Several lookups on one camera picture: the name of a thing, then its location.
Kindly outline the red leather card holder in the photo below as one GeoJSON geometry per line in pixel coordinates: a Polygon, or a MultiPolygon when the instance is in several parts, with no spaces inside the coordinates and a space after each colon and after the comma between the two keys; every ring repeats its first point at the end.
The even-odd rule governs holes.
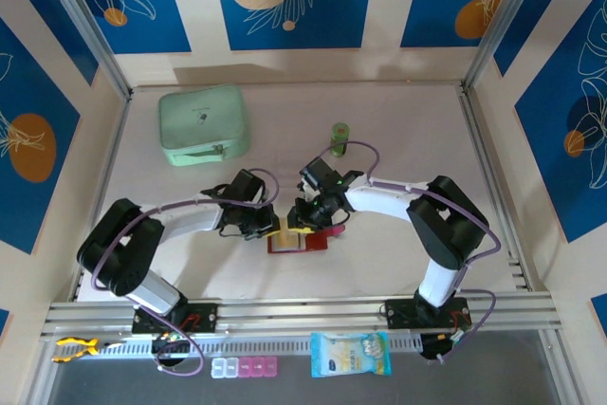
{"type": "MultiPolygon", "coordinates": [[[[282,230],[287,230],[286,226],[281,227],[282,230]]],[[[345,232],[345,226],[337,226],[326,230],[314,231],[310,234],[304,234],[300,230],[294,230],[301,236],[301,247],[299,250],[292,251],[276,251],[274,249],[274,241],[276,239],[275,234],[267,238],[267,252],[270,254],[279,253],[301,253],[301,252],[314,252],[314,251],[326,251],[328,249],[328,239],[331,237],[338,237],[345,232]]]]}

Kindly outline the small green bottle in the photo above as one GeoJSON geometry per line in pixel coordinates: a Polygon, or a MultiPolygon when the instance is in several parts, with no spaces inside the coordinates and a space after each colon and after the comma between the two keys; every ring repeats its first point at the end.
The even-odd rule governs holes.
{"type": "Polygon", "coordinates": [[[332,126],[330,139],[330,154],[334,157],[344,156],[347,150],[347,140],[350,135],[350,127],[345,122],[336,122],[332,126]]]}

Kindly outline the mint green zip pouch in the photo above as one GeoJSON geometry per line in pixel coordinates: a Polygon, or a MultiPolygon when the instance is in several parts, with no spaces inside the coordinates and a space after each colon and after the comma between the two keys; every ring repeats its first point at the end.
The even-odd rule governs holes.
{"type": "Polygon", "coordinates": [[[226,161],[250,149],[248,112],[234,84],[162,96],[158,129],[160,147],[175,167],[226,161]]]}

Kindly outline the blue wet wipes packet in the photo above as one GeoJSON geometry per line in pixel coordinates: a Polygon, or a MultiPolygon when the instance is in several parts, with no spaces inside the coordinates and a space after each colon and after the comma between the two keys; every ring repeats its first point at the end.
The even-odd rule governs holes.
{"type": "Polygon", "coordinates": [[[385,332],[364,334],[311,334],[313,378],[371,373],[390,376],[392,365],[385,332]]]}

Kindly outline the white pink pill organizer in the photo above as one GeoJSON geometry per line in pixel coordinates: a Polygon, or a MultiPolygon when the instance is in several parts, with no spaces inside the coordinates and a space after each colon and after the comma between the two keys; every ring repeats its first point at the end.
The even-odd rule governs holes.
{"type": "Polygon", "coordinates": [[[211,377],[214,379],[276,377],[278,359],[268,357],[231,357],[212,360],[211,377]]]}

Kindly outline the aluminium mounting rail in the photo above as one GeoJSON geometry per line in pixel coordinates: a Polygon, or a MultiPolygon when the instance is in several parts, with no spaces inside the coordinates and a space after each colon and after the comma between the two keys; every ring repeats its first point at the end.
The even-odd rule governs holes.
{"type": "MultiPolygon", "coordinates": [[[[557,330],[561,318],[549,292],[498,292],[496,299],[481,292],[463,295],[473,322],[489,312],[484,330],[557,330]]],[[[263,337],[270,335],[305,335],[313,331],[350,332],[385,330],[389,298],[315,298],[219,300],[207,320],[215,335],[263,337]]],[[[46,314],[41,337],[82,336],[108,332],[127,334],[135,316],[127,302],[53,303],[46,314]]]]}

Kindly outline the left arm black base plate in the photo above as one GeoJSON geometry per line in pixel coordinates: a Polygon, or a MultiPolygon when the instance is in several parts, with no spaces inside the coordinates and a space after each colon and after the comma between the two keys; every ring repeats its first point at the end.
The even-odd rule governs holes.
{"type": "Polygon", "coordinates": [[[217,303],[185,302],[178,304],[166,316],[161,316],[165,320],[163,322],[140,307],[135,311],[132,333],[158,334],[173,331],[168,322],[187,333],[213,333],[217,310],[217,303]]]}

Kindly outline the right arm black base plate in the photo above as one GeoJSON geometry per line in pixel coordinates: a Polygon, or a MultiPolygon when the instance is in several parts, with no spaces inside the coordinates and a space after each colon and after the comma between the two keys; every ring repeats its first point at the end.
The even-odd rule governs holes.
{"type": "Polygon", "coordinates": [[[434,307],[421,298],[390,299],[383,307],[389,329],[451,331],[468,329],[472,324],[465,298],[452,297],[440,307],[434,307]]]}

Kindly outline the aluminium side rail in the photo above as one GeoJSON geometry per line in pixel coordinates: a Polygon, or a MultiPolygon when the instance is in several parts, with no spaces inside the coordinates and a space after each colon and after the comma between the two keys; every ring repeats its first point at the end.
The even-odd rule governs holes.
{"type": "MultiPolygon", "coordinates": [[[[120,116],[118,119],[118,123],[109,143],[109,149],[107,158],[103,163],[103,167],[101,169],[101,180],[98,186],[98,189],[95,194],[94,204],[91,210],[90,215],[88,216],[87,222],[84,226],[84,234],[83,239],[87,237],[90,231],[96,225],[96,222],[101,214],[103,201],[107,193],[107,189],[109,186],[109,182],[111,179],[111,175],[113,173],[113,167],[116,161],[116,156],[118,154],[118,150],[120,147],[120,141],[122,138],[122,134],[125,128],[125,124],[129,115],[130,105],[133,99],[133,93],[129,95],[126,99],[124,107],[120,111],[120,116]]],[[[81,288],[81,282],[83,277],[83,269],[79,264],[76,264],[75,269],[73,270],[73,275],[69,284],[69,288],[67,291],[67,301],[69,303],[74,302],[79,294],[79,290],[81,288]]]]}
{"type": "Polygon", "coordinates": [[[460,90],[458,98],[487,187],[489,205],[495,218],[491,226],[502,242],[501,255],[506,258],[515,289],[532,291],[534,286],[529,279],[518,234],[506,203],[505,188],[498,175],[498,159],[479,102],[464,89],[460,90]]]}

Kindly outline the yellow handled pliers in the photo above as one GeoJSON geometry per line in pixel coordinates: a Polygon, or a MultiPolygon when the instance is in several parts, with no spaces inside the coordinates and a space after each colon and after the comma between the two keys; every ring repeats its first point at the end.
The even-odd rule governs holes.
{"type": "Polygon", "coordinates": [[[79,359],[86,356],[97,356],[102,349],[117,348],[124,345],[124,341],[104,341],[100,342],[99,339],[82,339],[76,337],[66,337],[56,341],[58,347],[73,346],[76,351],[69,355],[54,356],[52,361],[54,363],[68,363],[75,359],[79,359]]]}

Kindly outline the aluminium frame post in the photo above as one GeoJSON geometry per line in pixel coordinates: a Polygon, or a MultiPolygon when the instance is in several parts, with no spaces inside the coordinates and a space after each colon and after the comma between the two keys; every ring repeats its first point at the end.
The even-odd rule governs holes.
{"type": "Polygon", "coordinates": [[[463,92],[468,95],[482,77],[485,68],[503,41],[514,17],[524,0],[502,0],[491,19],[486,34],[481,39],[478,49],[461,82],[463,92]]]}
{"type": "Polygon", "coordinates": [[[60,0],[60,2],[119,97],[128,103],[131,100],[132,88],[86,2],[84,0],[60,0]]]}

